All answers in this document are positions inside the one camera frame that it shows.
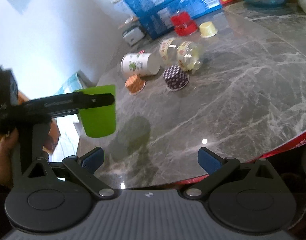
bottle label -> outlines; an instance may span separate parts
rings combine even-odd
[[[178,64],[179,64],[180,68],[184,71],[191,70],[191,69],[187,68],[187,64],[186,64],[186,60],[185,60],[186,51],[188,49],[188,46],[191,45],[191,44],[192,44],[191,41],[185,41],[177,49],[177,55],[176,55],[177,61],[178,61]]]
[[[166,65],[171,65],[172,62],[169,60],[168,58],[168,48],[170,46],[170,44],[175,40],[176,38],[170,38],[167,40],[163,40],[162,43],[160,44],[160,56],[162,57],[164,63]]]

transparent bottle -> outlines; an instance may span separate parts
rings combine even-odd
[[[178,64],[182,70],[190,71],[201,66],[200,45],[180,38],[169,38],[160,43],[160,56],[166,65]]]

round table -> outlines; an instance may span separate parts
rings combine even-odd
[[[109,186],[205,175],[200,147],[245,162],[306,131],[306,50],[300,47],[306,15],[297,7],[270,11],[239,2],[197,19],[205,21],[219,31],[208,39],[199,33],[185,38],[203,45],[205,60],[184,89],[166,89],[165,66],[135,96],[124,87],[119,64],[101,76],[98,85],[117,87],[117,129],[105,138],[82,134],[77,155],[102,147],[105,161],[94,175]],[[152,52],[159,41],[141,49]]]

black and white polka dot cup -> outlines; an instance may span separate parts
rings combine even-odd
[[[178,91],[182,89],[190,80],[190,76],[181,70],[178,65],[173,65],[166,69],[163,73],[163,78],[169,91]]]

red plastic container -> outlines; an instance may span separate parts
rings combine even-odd
[[[187,36],[198,29],[195,21],[185,11],[178,11],[171,17],[171,22],[174,24],[174,30],[179,36]]]

